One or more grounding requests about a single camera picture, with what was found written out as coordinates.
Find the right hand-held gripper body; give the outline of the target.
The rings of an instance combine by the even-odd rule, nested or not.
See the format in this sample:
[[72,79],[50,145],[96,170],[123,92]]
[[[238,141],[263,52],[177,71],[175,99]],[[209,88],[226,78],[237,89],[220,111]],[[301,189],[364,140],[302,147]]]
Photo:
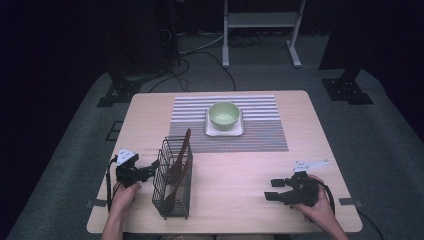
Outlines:
[[329,163],[328,159],[320,161],[300,162],[293,167],[293,176],[286,178],[284,183],[291,190],[283,193],[285,205],[304,204],[313,207],[318,199],[318,181],[308,175],[309,170],[323,167]]

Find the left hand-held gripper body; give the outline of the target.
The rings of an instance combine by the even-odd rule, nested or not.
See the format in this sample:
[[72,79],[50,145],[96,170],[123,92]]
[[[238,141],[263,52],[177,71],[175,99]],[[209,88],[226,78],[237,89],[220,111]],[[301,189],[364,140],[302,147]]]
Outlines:
[[116,160],[116,180],[122,183],[125,187],[141,181],[142,169],[137,168],[135,163],[139,160],[139,155],[127,149],[120,149]]

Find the black wire basket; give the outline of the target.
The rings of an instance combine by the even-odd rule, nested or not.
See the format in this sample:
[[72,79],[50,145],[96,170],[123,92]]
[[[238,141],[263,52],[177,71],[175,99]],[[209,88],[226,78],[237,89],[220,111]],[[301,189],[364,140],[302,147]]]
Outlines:
[[167,220],[187,219],[190,212],[193,154],[188,141],[168,137],[158,153],[159,166],[153,180],[152,203]]

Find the green bowl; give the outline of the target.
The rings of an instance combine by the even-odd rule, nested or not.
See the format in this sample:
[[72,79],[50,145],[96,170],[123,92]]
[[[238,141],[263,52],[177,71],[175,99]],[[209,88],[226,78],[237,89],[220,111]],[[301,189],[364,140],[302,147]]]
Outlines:
[[208,109],[209,120],[219,130],[231,129],[240,118],[239,107],[229,101],[220,101]]

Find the person's left hand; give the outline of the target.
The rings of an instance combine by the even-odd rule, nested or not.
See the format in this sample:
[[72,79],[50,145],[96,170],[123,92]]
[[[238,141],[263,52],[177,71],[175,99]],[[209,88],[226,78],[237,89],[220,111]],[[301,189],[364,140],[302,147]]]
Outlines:
[[110,213],[120,215],[126,213],[134,201],[137,191],[140,189],[141,185],[139,183],[132,184],[129,187],[123,186],[120,182],[116,183]]

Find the person's right hand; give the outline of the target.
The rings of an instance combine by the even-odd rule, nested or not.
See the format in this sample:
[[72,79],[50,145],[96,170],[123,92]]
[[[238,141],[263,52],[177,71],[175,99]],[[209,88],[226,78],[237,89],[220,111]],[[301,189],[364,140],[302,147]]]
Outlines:
[[307,220],[312,221],[316,225],[329,225],[334,222],[336,218],[327,197],[324,182],[315,175],[311,175],[311,178],[318,181],[319,190],[316,204],[313,207],[304,204],[295,204],[294,208],[302,212]]

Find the black square floor marker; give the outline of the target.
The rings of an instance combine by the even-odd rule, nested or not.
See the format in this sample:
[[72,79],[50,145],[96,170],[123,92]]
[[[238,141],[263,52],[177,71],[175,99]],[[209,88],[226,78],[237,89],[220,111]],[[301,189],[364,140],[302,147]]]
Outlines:
[[123,122],[122,121],[114,121],[113,124],[111,125],[105,140],[106,141],[117,141],[119,134],[121,132],[123,126]]

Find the striped placemat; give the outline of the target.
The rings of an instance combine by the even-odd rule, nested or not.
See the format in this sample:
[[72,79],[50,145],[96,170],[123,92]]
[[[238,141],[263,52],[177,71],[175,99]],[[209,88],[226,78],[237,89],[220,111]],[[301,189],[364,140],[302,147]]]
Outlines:
[[[236,104],[243,116],[241,136],[211,137],[205,133],[205,113],[219,101]],[[289,150],[276,99],[273,95],[209,95],[175,97],[170,136],[183,136],[191,129],[195,153],[285,152]]]

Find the white square plate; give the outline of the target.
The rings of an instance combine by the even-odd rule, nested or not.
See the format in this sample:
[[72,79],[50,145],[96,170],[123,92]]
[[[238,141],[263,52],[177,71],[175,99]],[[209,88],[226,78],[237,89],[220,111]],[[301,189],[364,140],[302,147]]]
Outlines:
[[205,133],[211,137],[219,136],[241,136],[244,133],[243,116],[240,115],[238,121],[227,130],[218,129],[210,120],[209,111],[205,113]]

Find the black stand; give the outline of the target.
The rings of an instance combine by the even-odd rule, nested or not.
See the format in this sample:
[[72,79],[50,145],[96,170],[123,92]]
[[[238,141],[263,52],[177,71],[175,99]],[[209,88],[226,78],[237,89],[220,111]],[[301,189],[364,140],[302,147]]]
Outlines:
[[129,102],[142,85],[180,64],[173,0],[90,0],[111,52],[100,107]]
[[351,105],[373,103],[356,83],[364,53],[360,33],[362,23],[357,0],[341,0],[336,22],[319,66],[320,70],[343,69],[339,77],[321,80],[332,101],[347,101]]

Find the white metal stand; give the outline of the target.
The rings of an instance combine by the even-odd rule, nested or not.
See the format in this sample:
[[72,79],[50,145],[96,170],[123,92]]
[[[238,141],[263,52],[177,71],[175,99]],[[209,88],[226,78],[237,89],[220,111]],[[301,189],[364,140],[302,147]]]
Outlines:
[[228,0],[224,0],[223,14],[223,44],[222,66],[230,66],[228,36],[231,29],[239,28],[291,28],[291,39],[285,42],[295,68],[300,68],[302,63],[295,48],[299,33],[304,8],[307,0],[300,0],[296,12],[270,12],[270,13],[231,13],[228,10]]

